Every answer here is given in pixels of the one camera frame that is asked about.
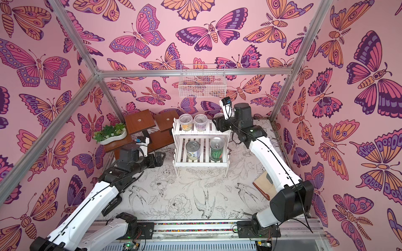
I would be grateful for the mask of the green watermelon can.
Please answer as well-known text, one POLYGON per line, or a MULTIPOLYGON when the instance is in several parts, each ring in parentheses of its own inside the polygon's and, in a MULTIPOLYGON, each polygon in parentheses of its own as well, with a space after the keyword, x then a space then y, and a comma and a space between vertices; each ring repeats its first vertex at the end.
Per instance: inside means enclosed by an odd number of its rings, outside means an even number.
POLYGON ((219 162, 223 158, 224 140, 220 137, 214 137, 210 141, 210 160, 219 162))

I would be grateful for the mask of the white wooden slatted shelf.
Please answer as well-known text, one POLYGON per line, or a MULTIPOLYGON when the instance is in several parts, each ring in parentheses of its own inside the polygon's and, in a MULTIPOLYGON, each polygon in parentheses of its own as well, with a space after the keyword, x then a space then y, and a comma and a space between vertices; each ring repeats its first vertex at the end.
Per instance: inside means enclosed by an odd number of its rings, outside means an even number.
POLYGON ((228 143, 231 136, 231 131, 220 132, 216 129, 212 121, 208 121, 206 131, 197 131, 193 125, 191 131, 183 131, 180 127, 179 120, 175 119, 172 129, 172 135, 175 144, 175 151, 173 156, 173 166, 175 173, 178 175, 181 168, 195 168, 195 167, 213 167, 222 168, 224 176, 227 176, 229 169, 229 149, 228 143), (220 137, 224 140, 223 158, 219 162, 210 160, 210 141, 214 137, 220 137), (187 159, 186 143, 190 140, 195 140, 200 143, 200 158, 195 161, 187 159))

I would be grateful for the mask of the yellow seed jar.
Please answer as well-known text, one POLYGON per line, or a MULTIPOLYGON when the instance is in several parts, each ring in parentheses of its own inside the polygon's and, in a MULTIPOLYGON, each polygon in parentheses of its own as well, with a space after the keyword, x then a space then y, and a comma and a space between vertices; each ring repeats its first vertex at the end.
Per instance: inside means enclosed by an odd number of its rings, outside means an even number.
POLYGON ((193 127, 193 117, 190 114, 179 116, 179 124, 183 131, 191 131, 193 127))

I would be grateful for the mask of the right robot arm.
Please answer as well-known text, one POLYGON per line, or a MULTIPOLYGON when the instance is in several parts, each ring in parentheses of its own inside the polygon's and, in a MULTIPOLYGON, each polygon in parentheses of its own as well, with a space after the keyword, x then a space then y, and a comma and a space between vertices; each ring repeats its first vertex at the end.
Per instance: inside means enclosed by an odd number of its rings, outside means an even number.
POLYGON ((231 130, 260 161, 276 194, 269 206, 252 216, 251 231, 254 236, 271 236, 279 226, 298 216, 307 215, 311 208, 314 187, 303 181, 283 161, 274 149, 265 130, 253 123, 251 107, 247 103, 233 105, 228 98, 220 101, 223 116, 213 119, 217 130, 231 130))

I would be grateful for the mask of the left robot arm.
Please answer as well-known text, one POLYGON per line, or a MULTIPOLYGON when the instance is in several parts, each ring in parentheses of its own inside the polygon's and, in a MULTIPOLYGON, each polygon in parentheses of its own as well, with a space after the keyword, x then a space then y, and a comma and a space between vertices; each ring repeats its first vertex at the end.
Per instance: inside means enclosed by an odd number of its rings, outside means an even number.
POLYGON ((121 194, 136 182, 146 169, 160 167, 166 154, 145 150, 121 149, 119 159, 100 176, 93 190, 47 237, 37 237, 31 251, 100 251, 119 238, 136 238, 144 234, 137 217, 130 213, 118 214, 112 223, 89 236, 87 230, 99 215, 106 216, 121 202, 121 194))

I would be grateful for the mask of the green plant in white pot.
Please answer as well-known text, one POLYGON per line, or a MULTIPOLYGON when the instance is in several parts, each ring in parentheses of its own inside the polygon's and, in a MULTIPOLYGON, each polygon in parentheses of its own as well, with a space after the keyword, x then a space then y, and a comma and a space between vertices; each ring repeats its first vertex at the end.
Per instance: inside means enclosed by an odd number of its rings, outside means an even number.
POLYGON ((124 123, 118 123, 115 125, 106 125, 101 131, 95 132, 93 139, 101 145, 107 145, 122 140, 126 136, 126 125, 124 123))

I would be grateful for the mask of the brown wooden tiered stand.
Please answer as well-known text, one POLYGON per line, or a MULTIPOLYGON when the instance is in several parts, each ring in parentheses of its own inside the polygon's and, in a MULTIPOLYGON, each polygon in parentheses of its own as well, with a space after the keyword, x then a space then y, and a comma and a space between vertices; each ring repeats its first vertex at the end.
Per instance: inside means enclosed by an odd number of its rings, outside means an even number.
POLYGON ((121 140, 105 145, 105 151, 114 153, 115 158, 118 159, 119 149, 133 143, 134 136, 138 134, 149 138, 149 153, 168 146, 174 143, 172 129, 174 120, 178 118, 179 115, 175 111, 153 116, 148 109, 128 115, 125 117, 127 135, 121 140))

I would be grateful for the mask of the black slotted scoop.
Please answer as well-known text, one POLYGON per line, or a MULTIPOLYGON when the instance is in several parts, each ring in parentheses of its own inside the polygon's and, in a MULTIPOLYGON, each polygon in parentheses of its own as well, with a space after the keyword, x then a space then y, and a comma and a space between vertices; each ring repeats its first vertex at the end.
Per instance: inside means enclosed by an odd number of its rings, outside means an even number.
POLYGON ((112 212, 120 203, 122 202, 121 195, 117 195, 114 199, 112 199, 107 206, 102 210, 102 215, 107 216, 110 212, 112 212))

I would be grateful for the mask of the white purple label can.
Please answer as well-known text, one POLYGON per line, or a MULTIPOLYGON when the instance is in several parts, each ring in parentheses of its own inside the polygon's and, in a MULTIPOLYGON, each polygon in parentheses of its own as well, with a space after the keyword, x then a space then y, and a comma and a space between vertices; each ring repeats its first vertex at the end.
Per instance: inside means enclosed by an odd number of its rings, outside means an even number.
POLYGON ((187 159, 190 161, 195 161, 200 158, 200 148, 201 145, 195 140, 190 140, 186 143, 187 159))

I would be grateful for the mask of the beige work glove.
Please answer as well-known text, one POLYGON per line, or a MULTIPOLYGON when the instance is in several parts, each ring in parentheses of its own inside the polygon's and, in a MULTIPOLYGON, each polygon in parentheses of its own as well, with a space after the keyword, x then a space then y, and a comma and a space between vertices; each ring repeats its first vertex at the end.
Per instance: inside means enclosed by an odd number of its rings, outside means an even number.
POLYGON ((266 171, 264 171, 259 177, 254 180, 253 185, 268 201, 273 199, 277 194, 275 186, 269 179, 269 175, 266 171))

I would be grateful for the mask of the aluminium frame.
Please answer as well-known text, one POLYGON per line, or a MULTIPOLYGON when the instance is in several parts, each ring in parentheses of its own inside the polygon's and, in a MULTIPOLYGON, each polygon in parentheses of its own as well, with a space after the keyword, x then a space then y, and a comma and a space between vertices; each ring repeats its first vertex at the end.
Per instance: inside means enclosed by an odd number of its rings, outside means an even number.
MULTIPOLYGON (((35 160, 40 156, 45 147, 48 146, 50 141, 59 133, 62 127, 65 125, 66 121, 73 115, 73 113, 78 108, 81 101, 86 97, 87 94, 90 93, 94 86, 99 86, 107 100, 109 101, 112 109, 119 116, 120 119, 123 118, 123 115, 120 109, 117 106, 117 102, 110 93, 110 90, 106 86, 104 81, 105 78, 111 77, 136 77, 136 76, 144 76, 144 77, 178 77, 182 73, 180 70, 132 70, 132 71, 101 71, 95 65, 92 57, 88 53, 87 49, 84 46, 84 43, 81 41, 77 31, 73 27, 72 22, 70 21, 67 11, 62 6, 59 1, 50 1, 50 5, 54 10, 54 14, 59 18, 64 28, 67 30, 67 33, 73 40, 74 45, 77 48, 77 51, 82 56, 85 64, 87 65, 89 71, 91 72, 91 77, 84 84, 82 88, 80 88, 75 96, 73 96, 72 100, 67 104, 67 106, 62 110, 61 114, 56 117, 55 121, 49 126, 48 129, 39 137, 37 144, 31 147, 28 152, 23 155, 18 162, 14 165, 14 168, 11 170, 8 176, 1 182, 1 202, 4 202, 7 197, 13 192, 14 188, 18 185, 18 183, 24 178, 26 173, 29 171, 31 166, 34 164, 35 160)), ((332 1, 321 1, 318 5, 318 9, 315 12, 314 17, 310 21, 309 31, 307 33, 306 38, 304 39, 303 45, 299 49, 299 53, 296 56, 296 59, 290 68, 256 68, 256 69, 217 69, 217 68, 208 68, 206 70, 186 70, 186 73, 190 76, 193 75, 254 75, 254 74, 285 74, 290 77, 294 77, 296 75, 296 70, 298 70, 301 66, 301 62, 307 54, 308 49, 310 48, 315 35, 318 33, 318 30, 321 28, 323 20, 325 18, 326 13, 331 8, 332 1)))

